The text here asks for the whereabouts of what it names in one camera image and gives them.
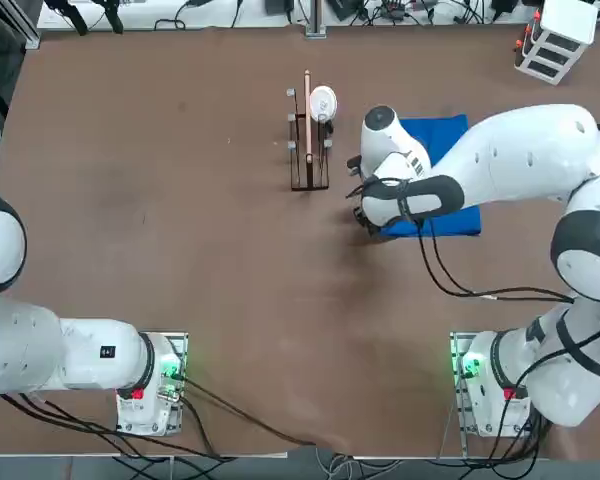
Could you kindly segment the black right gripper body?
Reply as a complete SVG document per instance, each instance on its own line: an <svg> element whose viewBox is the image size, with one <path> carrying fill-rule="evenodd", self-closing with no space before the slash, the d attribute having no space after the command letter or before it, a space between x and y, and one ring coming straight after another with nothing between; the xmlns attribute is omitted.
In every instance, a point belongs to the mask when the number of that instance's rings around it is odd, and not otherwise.
<svg viewBox="0 0 600 480"><path fill-rule="evenodd" d="M380 236L381 228L373 224L364 214L361 207L353 209L353 215L358 224L366 231L370 238L377 239Z"/></svg>

